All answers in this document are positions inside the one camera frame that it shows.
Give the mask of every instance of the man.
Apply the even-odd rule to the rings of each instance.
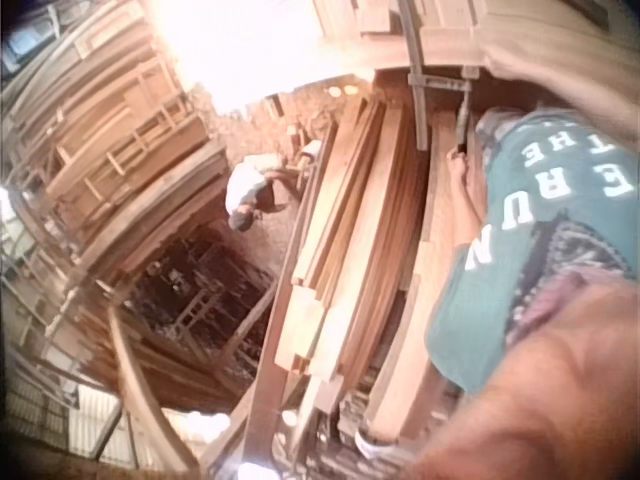
[[[408,477],[620,478],[640,425],[638,106],[515,49],[485,52],[494,76],[539,83],[584,117],[488,113],[484,226],[464,156],[447,158],[456,254],[427,347],[475,398]]]
[[[262,213],[276,213],[286,205],[276,205],[273,182],[278,180],[299,202],[296,189],[298,172],[287,170],[277,154],[248,155],[236,165],[229,177],[225,207],[232,230],[246,232]]]

